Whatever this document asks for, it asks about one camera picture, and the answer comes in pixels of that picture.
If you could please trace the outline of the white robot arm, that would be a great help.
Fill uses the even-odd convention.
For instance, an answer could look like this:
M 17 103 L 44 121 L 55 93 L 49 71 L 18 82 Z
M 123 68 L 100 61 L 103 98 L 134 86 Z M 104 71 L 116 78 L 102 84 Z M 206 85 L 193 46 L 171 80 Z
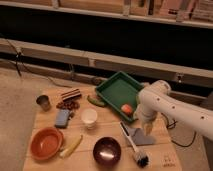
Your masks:
M 158 80 L 138 93 L 139 104 L 134 114 L 142 126 L 153 123 L 160 112 L 213 141 L 213 111 L 176 100 L 170 96 L 170 92 L 170 85 L 164 80 Z

